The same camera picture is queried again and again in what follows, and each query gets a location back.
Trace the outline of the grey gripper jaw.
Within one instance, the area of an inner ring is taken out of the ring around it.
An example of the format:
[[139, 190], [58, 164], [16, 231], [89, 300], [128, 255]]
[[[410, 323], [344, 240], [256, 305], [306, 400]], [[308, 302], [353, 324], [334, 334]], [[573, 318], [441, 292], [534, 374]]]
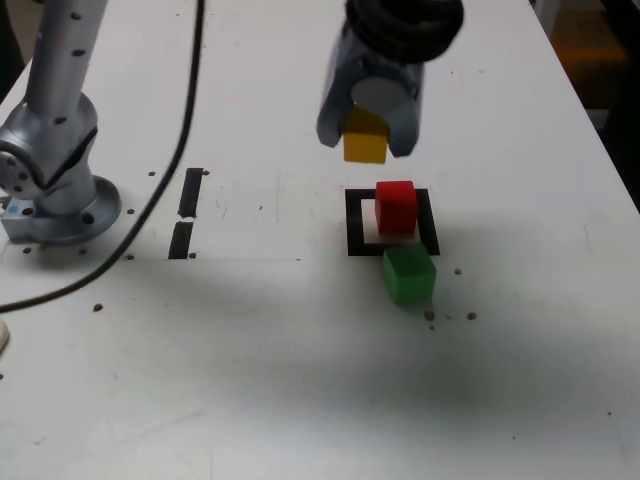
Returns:
[[413, 83], [371, 76], [352, 87], [351, 98], [357, 106], [386, 123], [389, 149], [394, 157], [407, 157], [413, 152], [421, 126], [421, 97]]

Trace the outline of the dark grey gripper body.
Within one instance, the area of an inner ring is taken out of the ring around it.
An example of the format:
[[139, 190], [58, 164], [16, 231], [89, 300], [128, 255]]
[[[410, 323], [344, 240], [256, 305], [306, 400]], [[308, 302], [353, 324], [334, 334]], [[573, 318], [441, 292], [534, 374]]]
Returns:
[[352, 97], [353, 88], [370, 77], [388, 78], [399, 83], [412, 98], [423, 89], [425, 64], [403, 64], [382, 57], [367, 48], [349, 48], [343, 52], [343, 66], [347, 69], [343, 95]]

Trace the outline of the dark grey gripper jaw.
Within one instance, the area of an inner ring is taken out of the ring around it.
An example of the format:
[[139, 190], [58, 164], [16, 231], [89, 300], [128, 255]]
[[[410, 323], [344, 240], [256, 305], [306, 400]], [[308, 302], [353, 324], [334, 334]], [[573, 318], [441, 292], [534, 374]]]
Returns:
[[351, 106], [352, 68], [345, 48], [332, 52], [322, 94], [316, 133], [320, 143], [335, 147], [342, 137], [343, 118]]

